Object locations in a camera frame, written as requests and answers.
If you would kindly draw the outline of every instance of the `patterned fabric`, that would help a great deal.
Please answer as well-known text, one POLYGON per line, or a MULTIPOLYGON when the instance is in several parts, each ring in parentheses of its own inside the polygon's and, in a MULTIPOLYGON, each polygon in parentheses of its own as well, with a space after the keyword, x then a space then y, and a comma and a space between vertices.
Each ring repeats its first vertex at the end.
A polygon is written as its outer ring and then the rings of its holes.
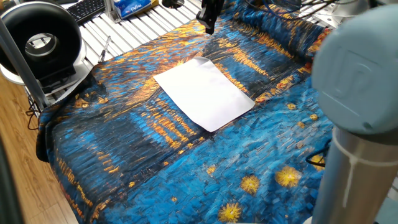
POLYGON ((304 159, 330 139, 310 87, 325 31, 229 1, 214 35, 192 21, 97 65, 42 113, 49 161, 79 223, 302 223, 322 171, 304 159), (196 55, 256 101, 213 132, 152 78, 196 55))

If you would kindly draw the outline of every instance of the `white paper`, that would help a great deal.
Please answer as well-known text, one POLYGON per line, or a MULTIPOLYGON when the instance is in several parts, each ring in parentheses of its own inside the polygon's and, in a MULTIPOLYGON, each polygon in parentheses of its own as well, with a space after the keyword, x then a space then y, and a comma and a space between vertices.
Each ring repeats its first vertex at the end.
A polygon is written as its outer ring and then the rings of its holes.
POLYGON ((154 78, 193 122, 210 132, 254 106, 248 96, 204 57, 195 57, 154 78))

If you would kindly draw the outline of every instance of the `keyboard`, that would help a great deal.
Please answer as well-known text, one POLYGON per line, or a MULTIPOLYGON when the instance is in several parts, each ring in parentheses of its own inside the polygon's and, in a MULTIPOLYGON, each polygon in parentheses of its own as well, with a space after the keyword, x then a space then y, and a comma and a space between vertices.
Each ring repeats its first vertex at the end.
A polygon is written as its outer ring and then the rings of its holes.
POLYGON ((104 10, 104 0, 82 0, 67 9, 78 25, 82 25, 104 10))

